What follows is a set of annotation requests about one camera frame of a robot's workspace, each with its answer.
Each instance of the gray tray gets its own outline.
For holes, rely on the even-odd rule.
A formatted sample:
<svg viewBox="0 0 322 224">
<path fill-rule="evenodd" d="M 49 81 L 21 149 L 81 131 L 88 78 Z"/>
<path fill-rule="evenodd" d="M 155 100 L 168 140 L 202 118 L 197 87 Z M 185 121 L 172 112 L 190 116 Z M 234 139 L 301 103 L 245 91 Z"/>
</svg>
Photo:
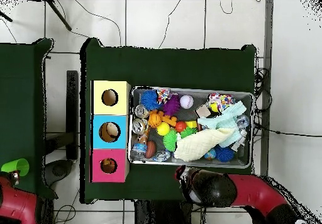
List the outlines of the gray tray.
<svg viewBox="0 0 322 224">
<path fill-rule="evenodd" d="M 166 88 L 166 87 L 149 87 L 149 89 L 158 89 L 158 88 Z M 132 120 L 134 117 L 134 109 L 140 104 L 140 96 L 141 93 L 146 91 L 147 89 L 142 89 L 140 86 L 136 86 L 131 90 L 131 111 L 130 111 L 130 127 L 129 132 L 132 130 Z M 215 91 L 215 90 L 195 90 L 195 89 L 179 89 L 179 88 L 170 88 L 172 92 L 176 92 L 179 94 L 179 97 L 185 94 L 189 94 L 194 98 L 194 104 L 190 109 L 180 109 L 175 116 L 177 117 L 177 121 L 189 121 L 189 120 L 197 120 L 197 114 L 194 112 L 198 107 L 202 104 L 206 103 L 207 97 L 209 94 L 218 92 L 221 94 L 232 94 L 236 102 L 242 101 L 244 106 L 246 106 L 246 112 L 244 113 L 250 118 L 250 126 L 247 127 L 247 137 L 245 140 L 245 146 L 240 146 L 238 148 L 237 154 L 235 154 L 235 158 L 229 162 L 220 162 L 216 159 L 208 160 L 205 158 L 201 158 L 199 160 L 184 162 L 182 159 L 176 159 L 175 157 L 171 157 L 165 162 L 156 162 L 144 157 L 132 157 L 130 152 L 134 145 L 135 139 L 137 135 L 131 132 L 129 134 L 129 142 L 128 142 L 128 158 L 135 164 L 152 164 L 152 165 L 188 165 L 194 167 L 227 167 L 234 169 L 244 169 L 247 168 L 251 163 L 252 158 L 252 143 L 253 143 L 253 109 L 254 109 L 254 96 L 249 92 L 228 92 L 228 91 Z M 163 136 L 157 134 L 156 129 L 151 128 L 148 136 L 148 140 L 153 140 L 157 144 L 157 150 L 164 150 L 163 144 Z"/>
</svg>

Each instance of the orange ball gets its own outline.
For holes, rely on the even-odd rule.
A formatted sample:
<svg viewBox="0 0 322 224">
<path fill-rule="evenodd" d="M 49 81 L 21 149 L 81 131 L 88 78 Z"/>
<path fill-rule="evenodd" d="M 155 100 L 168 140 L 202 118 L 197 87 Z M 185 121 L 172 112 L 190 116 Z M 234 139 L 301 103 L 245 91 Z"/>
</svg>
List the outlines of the orange ball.
<svg viewBox="0 0 322 224">
<path fill-rule="evenodd" d="M 160 115 L 158 114 L 151 114 L 149 119 L 148 119 L 148 124 L 152 127 L 152 128 L 156 128 L 161 124 L 162 120 Z"/>
<path fill-rule="evenodd" d="M 175 125 L 177 132 L 182 132 L 185 128 L 187 128 L 187 123 L 185 123 L 184 121 L 178 121 Z"/>
</svg>

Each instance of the dark green tabletop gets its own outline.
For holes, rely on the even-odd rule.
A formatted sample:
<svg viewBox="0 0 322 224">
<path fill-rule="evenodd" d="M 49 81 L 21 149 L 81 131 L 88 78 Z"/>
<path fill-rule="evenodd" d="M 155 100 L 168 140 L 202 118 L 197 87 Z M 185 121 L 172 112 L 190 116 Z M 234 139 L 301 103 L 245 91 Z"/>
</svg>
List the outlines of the dark green tabletop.
<svg viewBox="0 0 322 224">
<path fill-rule="evenodd" d="M 55 198 L 44 184 L 43 62 L 53 41 L 31 45 L 0 43 L 0 166 L 25 158 L 30 171 L 17 188 Z"/>
<path fill-rule="evenodd" d="M 81 199 L 182 199 L 174 179 L 176 166 L 131 164 L 125 183 L 89 182 L 91 141 L 91 80 L 127 81 L 131 86 L 162 86 L 188 89 L 251 92 L 254 90 L 256 48 L 205 50 L 102 47 L 87 39 L 80 51 Z M 246 169 L 209 169 L 217 172 L 251 174 Z"/>
</svg>

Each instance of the box hole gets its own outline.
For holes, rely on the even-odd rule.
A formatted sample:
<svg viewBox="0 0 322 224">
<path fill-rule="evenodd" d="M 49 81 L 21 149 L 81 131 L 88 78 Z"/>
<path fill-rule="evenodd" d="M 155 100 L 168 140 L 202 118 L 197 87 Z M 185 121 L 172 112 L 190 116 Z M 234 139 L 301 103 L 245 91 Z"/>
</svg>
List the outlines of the box hole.
<svg viewBox="0 0 322 224">
<path fill-rule="evenodd" d="M 103 159 L 101 161 L 101 170 L 104 173 L 111 174 L 116 172 L 118 165 L 114 159 Z"/>
<path fill-rule="evenodd" d="M 102 102 L 106 106 L 114 106 L 118 102 L 118 93 L 113 90 L 105 90 L 102 94 Z"/>
<path fill-rule="evenodd" d="M 99 129 L 99 136 L 104 142 L 113 143 L 121 135 L 121 129 L 114 122 L 105 122 Z"/>
</svg>

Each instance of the blue box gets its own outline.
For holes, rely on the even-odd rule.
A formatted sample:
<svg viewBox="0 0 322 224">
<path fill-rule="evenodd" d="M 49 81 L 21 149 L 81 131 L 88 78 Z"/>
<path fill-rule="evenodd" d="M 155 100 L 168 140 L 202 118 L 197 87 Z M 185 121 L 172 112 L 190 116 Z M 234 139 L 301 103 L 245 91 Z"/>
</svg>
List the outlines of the blue box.
<svg viewBox="0 0 322 224">
<path fill-rule="evenodd" d="M 119 137 L 114 142 L 105 142 L 99 136 L 100 127 L 107 122 L 119 127 Z M 127 148 L 127 116 L 94 115 L 93 119 L 93 149 L 126 149 Z"/>
</svg>

